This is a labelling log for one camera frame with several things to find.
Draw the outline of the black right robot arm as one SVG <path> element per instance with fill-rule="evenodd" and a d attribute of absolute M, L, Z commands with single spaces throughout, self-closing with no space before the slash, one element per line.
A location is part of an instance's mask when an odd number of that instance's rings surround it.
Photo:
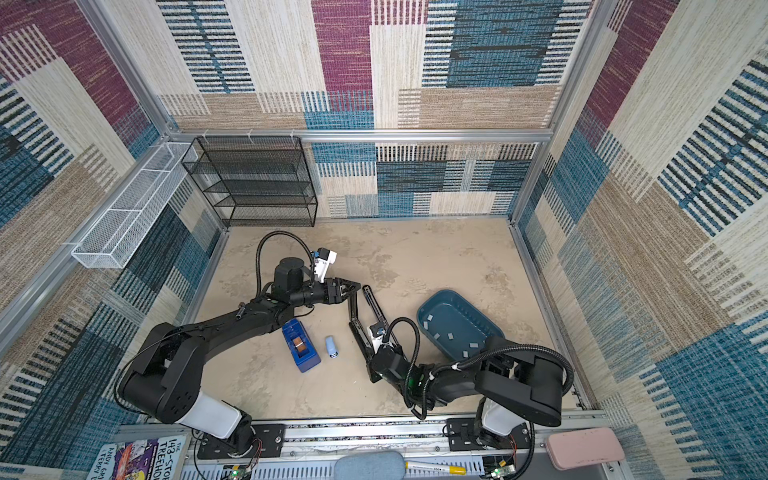
<path fill-rule="evenodd" d="M 501 449 L 522 439 L 533 444 L 537 426 L 561 425 L 562 399 L 575 374 L 559 352 L 491 336 L 479 352 L 459 361 L 418 364 L 420 334 L 406 356 L 392 330 L 389 326 L 374 341 L 363 341 L 361 351 L 371 381 L 395 388 L 418 420 L 437 407 L 479 395 L 474 420 L 458 430 L 470 445 Z"/>

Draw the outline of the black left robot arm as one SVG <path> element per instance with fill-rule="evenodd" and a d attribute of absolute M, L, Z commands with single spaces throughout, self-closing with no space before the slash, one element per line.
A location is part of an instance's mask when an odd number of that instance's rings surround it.
<path fill-rule="evenodd" d="M 259 281 L 255 297 L 229 313 L 184 326 L 155 326 L 121 370 L 116 399 L 164 424 L 201 432 L 225 456 L 253 453 L 257 435 L 251 416 L 203 392 L 204 367 L 247 340 L 280 330 L 298 307 L 341 304 L 361 289 L 358 282 L 328 276 L 335 252 L 304 253 L 281 259 L 272 281 Z"/>

